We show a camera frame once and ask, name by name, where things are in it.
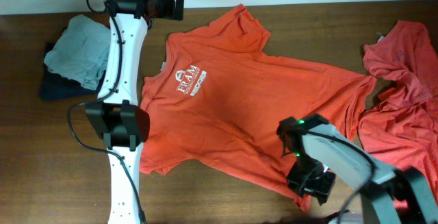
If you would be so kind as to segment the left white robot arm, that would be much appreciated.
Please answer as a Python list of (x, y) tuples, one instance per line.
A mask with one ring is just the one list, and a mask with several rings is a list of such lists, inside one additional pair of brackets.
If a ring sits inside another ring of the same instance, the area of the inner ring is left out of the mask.
[(184, 0), (105, 0), (110, 42), (107, 68), (96, 101), (86, 116), (109, 157), (109, 223), (145, 223), (140, 203), (140, 157), (150, 118), (139, 106), (140, 53), (154, 19), (183, 19)]

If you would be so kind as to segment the orange printed t-shirt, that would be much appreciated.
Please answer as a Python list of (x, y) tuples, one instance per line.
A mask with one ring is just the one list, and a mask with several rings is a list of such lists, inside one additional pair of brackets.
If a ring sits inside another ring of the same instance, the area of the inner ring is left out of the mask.
[(140, 158), (145, 174), (196, 159), (291, 198), (296, 161), (276, 135), (288, 117), (320, 114), (348, 139), (357, 133), (376, 80), (336, 66), (263, 52), (270, 32), (238, 5), (210, 24), (171, 34), (161, 73), (145, 80), (141, 107), (151, 119)]

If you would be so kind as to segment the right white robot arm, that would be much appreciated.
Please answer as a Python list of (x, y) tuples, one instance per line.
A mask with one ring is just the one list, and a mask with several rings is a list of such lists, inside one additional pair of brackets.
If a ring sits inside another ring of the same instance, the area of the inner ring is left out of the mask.
[(284, 155), (296, 156), (287, 186), (300, 197), (327, 202), (340, 178), (359, 197), (362, 211), (348, 211), (347, 199), (331, 223), (436, 223), (437, 203), (425, 176), (376, 159), (344, 137), (319, 114), (280, 121), (276, 130)]

